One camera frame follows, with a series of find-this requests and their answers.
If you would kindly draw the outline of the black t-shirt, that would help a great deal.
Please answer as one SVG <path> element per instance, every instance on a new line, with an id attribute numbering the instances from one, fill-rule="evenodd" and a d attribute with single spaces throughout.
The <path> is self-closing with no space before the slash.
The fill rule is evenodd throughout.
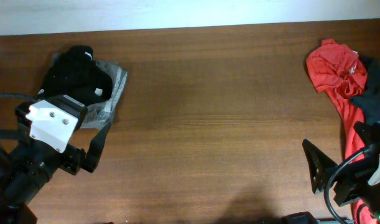
<path id="1" fill-rule="evenodd" d="M 89 106 L 110 99 L 112 91 L 112 78 L 96 65 L 93 49 L 88 45 L 74 45 L 55 59 L 38 96 L 68 95 Z"/>

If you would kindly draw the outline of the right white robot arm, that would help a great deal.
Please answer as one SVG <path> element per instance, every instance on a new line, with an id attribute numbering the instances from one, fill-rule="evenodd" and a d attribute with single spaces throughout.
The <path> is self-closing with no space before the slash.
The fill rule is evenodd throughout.
<path id="1" fill-rule="evenodd" d="M 364 142 L 341 164 L 335 163 L 317 146 L 304 139 L 302 147 L 308 161 L 312 191 L 323 193 L 327 209 L 337 223 L 346 223 L 334 210 L 329 191 L 335 191 L 334 201 L 341 207 L 362 200 L 372 218 L 380 223 L 380 121 L 368 125 L 360 121 L 355 131 Z"/>

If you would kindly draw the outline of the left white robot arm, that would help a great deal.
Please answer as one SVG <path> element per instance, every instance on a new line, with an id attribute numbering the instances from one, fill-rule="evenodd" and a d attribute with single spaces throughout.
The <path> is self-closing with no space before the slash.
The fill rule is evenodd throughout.
<path id="1" fill-rule="evenodd" d="M 76 175 L 95 171 L 111 125 L 91 140 L 89 150 L 70 144 L 58 152 L 16 130 L 0 129 L 0 223 L 37 223 L 29 202 L 58 170 Z"/>

